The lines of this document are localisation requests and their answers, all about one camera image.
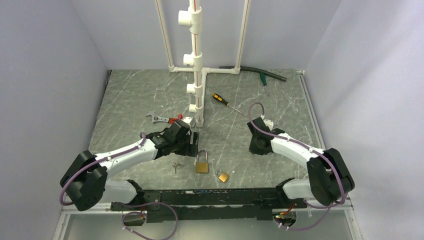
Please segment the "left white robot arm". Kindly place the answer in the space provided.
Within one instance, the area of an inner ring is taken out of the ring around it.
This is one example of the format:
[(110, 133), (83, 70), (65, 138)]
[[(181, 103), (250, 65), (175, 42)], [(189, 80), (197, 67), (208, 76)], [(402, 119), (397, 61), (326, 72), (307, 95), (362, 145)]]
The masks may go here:
[(145, 203), (145, 192), (134, 181), (111, 178), (138, 164), (170, 154), (196, 157), (199, 133), (178, 119), (162, 131), (140, 133), (140, 140), (119, 149), (93, 154), (80, 152), (61, 178), (59, 202), (86, 211), (98, 203), (118, 203), (131, 210)]

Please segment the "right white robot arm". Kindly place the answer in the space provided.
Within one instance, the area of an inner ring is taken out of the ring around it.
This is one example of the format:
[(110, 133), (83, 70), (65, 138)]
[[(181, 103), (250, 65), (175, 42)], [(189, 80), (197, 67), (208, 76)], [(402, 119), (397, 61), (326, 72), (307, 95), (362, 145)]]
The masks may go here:
[(314, 199), (331, 206), (355, 188), (341, 153), (335, 148), (320, 149), (292, 138), (262, 116), (247, 123), (252, 137), (249, 152), (253, 155), (274, 153), (286, 157), (307, 170), (304, 179), (288, 178), (275, 188), (276, 203), (289, 207), (295, 200)]

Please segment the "small brass padlock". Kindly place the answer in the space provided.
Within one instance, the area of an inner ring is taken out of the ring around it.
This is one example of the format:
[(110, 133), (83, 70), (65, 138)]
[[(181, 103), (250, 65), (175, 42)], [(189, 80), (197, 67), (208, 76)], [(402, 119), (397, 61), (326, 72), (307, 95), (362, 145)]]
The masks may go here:
[(229, 174), (222, 171), (222, 170), (218, 170), (215, 175), (218, 177), (218, 179), (222, 182), (225, 183), (228, 179), (229, 179)]

